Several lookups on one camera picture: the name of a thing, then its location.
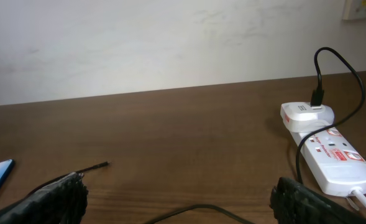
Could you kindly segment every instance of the wall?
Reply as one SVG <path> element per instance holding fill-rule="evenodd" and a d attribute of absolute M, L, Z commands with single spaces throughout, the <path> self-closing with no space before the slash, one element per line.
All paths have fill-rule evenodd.
<path fill-rule="evenodd" d="M 366 70 L 344 0 L 0 0 L 0 105 Z M 347 69 L 322 53 L 324 73 Z"/>

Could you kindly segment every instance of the power strip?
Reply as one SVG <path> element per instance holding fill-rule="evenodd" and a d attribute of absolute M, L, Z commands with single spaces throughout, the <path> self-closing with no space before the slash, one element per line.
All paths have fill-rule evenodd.
<path fill-rule="evenodd" d="M 308 134 L 290 133 L 297 145 Z M 366 194 L 366 161 L 336 128 L 311 136 L 301 154 L 325 194 L 347 197 L 354 190 Z"/>

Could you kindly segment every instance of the wall socket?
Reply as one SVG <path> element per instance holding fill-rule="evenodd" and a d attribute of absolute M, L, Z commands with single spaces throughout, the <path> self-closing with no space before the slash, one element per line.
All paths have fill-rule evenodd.
<path fill-rule="evenodd" d="M 366 0 L 346 0 L 343 20 L 365 19 Z"/>

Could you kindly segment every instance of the table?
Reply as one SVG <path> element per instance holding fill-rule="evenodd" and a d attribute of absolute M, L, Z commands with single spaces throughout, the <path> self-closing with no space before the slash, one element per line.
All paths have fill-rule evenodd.
<path fill-rule="evenodd" d="M 366 72 L 361 77 L 366 86 Z M 324 104 L 336 118 L 355 108 L 352 75 L 323 79 Z M 276 223 L 271 189 L 279 177 L 294 178 L 296 150 L 280 105 L 309 101 L 315 87 L 311 76 L 0 106 L 0 162 L 16 160 L 0 208 L 47 180 L 109 161 L 85 175 L 83 224 L 143 223 L 196 203 Z M 366 102 L 338 129 L 366 159 Z M 304 161 L 302 170 L 305 184 L 321 192 Z M 236 222 L 199 209 L 163 223 Z"/>

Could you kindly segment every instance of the black cable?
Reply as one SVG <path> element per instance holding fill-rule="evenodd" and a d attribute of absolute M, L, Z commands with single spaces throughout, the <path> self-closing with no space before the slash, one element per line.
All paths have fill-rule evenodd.
<path fill-rule="evenodd" d="M 157 222 L 160 222 L 162 220 L 165 220 L 167 218 L 170 218 L 172 216 L 175 216 L 175 215 L 178 215 L 180 213 L 183 213 L 183 212 L 187 212 L 187 211 L 190 211 L 190 210 L 193 210 L 193 209 L 197 209 L 197 208 L 208 208 L 208 209 L 213 209 L 213 210 L 216 210 L 218 212 L 221 212 L 225 215 L 227 215 L 228 217 L 232 218 L 232 219 L 235 219 L 237 220 L 238 222 L 240 223 L 244 223 L 244 224 L 254 224 L 244 218 L 241 218 L 235 214 L 233 214 L 232 212 L 229 212 L 223 208 L 220 208 L 218 206 L 215 206 L 215 205 L 192 205 L 190 207 L 186 207 L 186 208 L 181 208 L 181 209 L 178 209 L 178 210 L 175 210 L 174 212 L 170 212 L 168 214 L 165 214 L 165 215 L 162 215 L 160 217 L 157 217 L 157 218 L 154 218 L 153 220 L 151 221 L 148 221 L 146 222 L 145 224 L 154 224 L 154 223 L 157 223 Z"/>
<path fill-rule="evenodd" d="M 304 143 L 306 142 L 306 140 L 317 134 L 317 133 L 320 133 L 321 131 L 325 131 L 329 128 L 334 128 L 344 122 L 346 122 L 348 119 L 350 119 L 354 114 L 356 114 L 356 112 L 358 112 L 362 105 L 364 104 L 364 101 L 365 101 L 365 87 L 364 87 L 364 84 L 362 83 L 362 80 L 361 78 L 358 76 L 357 72 L 351 67 L 351 65 L 339 54 L 337 53 L 335 50 L 333 50 L 332 48 L 330 47 L 322 47 L 320 48 L 319 50 L 317 50 L 317 52 L 315 53 L 315 56 L 314 56 L 314 63 L 315 63 L 315 69 L 317 70 L 317 74 L 318 74 L 318 88 L 321 88 L 322 89 L 322 80 L 321 80 L 321 72 L 319 70 L 319 66 L 318 66 L 318 60 L 317 60 L 317 57 L 318 57 L 318 53 L 320 53 L 322 50 L 327 50 L 327 51 L 330 51 L 332 52 L 337 58 L 340 59 L 340 61 L 343 62 L 343 64 L 351 71 L 351 73 L 354 75 L 354 77 L 357 79 L 358 81 L 358 84 L 361 88 L 361 93 L 362 93 L 362 96 L 361 96 L 361 101 L 359 103 L 359 105 L 356 107 L 355 110 L 353 110 L 353 112 L 351 112 L 349 115 L 347 115 L 345 118 L 341 119 L 340 121 L 334 123 L 334 124 L 331 124 L 329 126 L 326 126 L 326 127 L 323 127 L 323 128 L 320 128 L 316 131 L 313 131 L 309 134 L 307 134 L 302 140 L 301 142 L 299 143 L 299 146 L 297 148 L 297 152 L 296 152 L 296 173 L 297 173 L 297 179 L 298 179 L 298 182 L 303 184 L 303 180 L 301 178 L 301 172 L 300 172 L 300 163 L 299 163 L 299 158 L 300 158 L 300 151 L 301 151 L 301 148 L 303 147 Z"/>
<path fill-rule="evenodd" d="M 89 170 L 93 170 L 93 169 L 98 169 L 98 168 L 101 168 L 101 167 L 104 167 L 104 166 L 108 166 L 108 162 L 102 162 L 102 163 L 100 163 L 100 164 L 97 164 L 97 165 L 94 165 L 94 166 L 91 166 L 91 167 L 88 167 L 88 168 L 85 168 L 85 169 L 81 169 L 81 170 L 78 170 L 78 171 L 75 171 L 77 174 L 80 174 L 80 173 L 83 173 L 83 172 L 87 172 L 87 171 L 89 171 Z M 61 176 L 59 176 L 59 177 L 56 177 L 56 178 L 54 178 L 54 179 L 52 179 L 52 180 L 49 180 L 48 182 L 46 182 L 46 183 L 43 183 L 43 184 L 41 184 L 41 185 L 39 185 L 38 187 L 36 187 L 34 190 L 31 190 L 31 192 L 29 192 L 28 194 L 27 194 L 27 196 L 25 196 L 25 198 L 27 198 L 27 197 L 29 197 L 30 195 L 32 195 L 33 193 L 35 193 L 37 190 L 39 190 L 39 189 L 41 189 L 42 187 L 45 187 L 46 185 L 49 185 L 49 184 L 51 184 L 51 183 L 53 183 L 53 182 L 56 182 L 56 181 L 58 181 L 58 180 L 60 180 L 61 178 L 63 178 L 63 177 L 65 177 L 65 176 L 67 176 L 68 174 L 64 174 L 64 175 L 61 175 Z"/>

